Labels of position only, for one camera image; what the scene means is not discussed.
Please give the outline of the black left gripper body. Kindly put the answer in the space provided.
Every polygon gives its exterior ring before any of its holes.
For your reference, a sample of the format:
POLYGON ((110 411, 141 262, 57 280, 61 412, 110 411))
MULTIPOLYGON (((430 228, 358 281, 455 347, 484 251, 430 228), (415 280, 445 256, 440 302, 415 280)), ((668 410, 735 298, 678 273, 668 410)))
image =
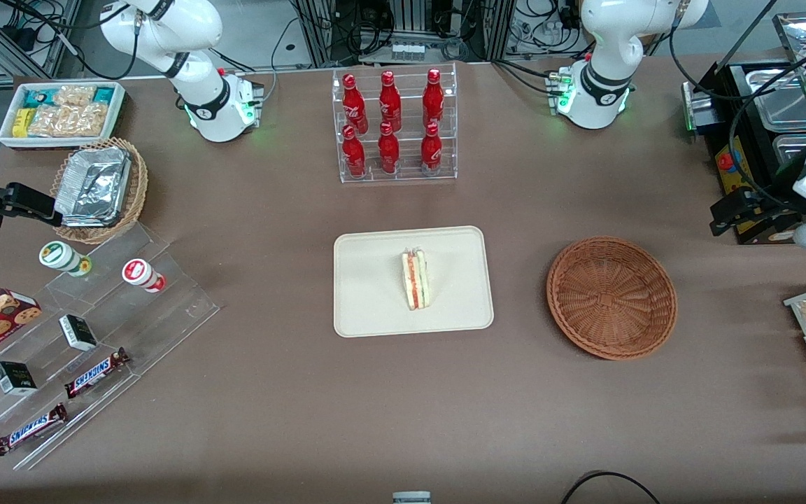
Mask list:
POLYGON ((797 197, 784 198, 778 204, 774 197, 766 197, 761 191, 751 193, 756 200, 754 225, 751 235, 793 235, 806 221, 806 200, 797 197))

